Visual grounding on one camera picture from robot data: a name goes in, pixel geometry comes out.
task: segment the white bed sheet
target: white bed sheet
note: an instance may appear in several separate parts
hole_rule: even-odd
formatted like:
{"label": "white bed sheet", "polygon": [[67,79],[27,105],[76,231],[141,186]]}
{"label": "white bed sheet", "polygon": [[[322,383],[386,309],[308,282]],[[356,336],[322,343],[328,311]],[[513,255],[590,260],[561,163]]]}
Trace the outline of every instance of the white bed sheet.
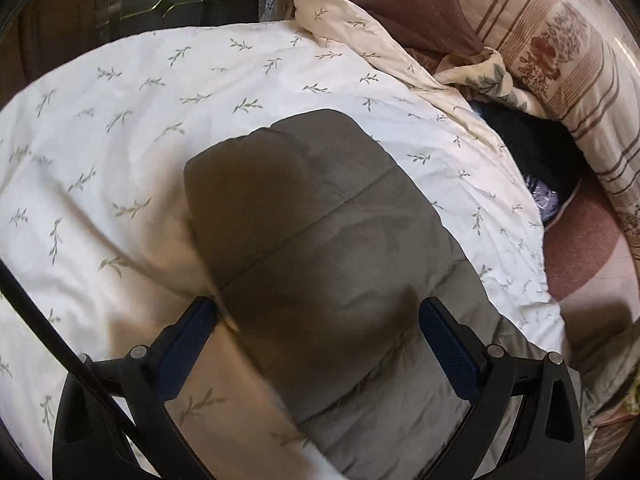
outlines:
{"label": "white bed sheet", "polygon": [[[293,22],[150,32],[60,67],[0,112],[0,255],[75,352],[121,356],[214,291],[191,241],[184,164],[318,108],[346,113],[376,139],[439,212],[498,310],[531,342],[561,351],[542,225],[513,161],[505,167],[347,46],[326,46]],[[0,327],[0,416],[49,479],[65,372],[6,300]],[[224,327],[170,412],[220,480],[339,476],[295,438]]]}

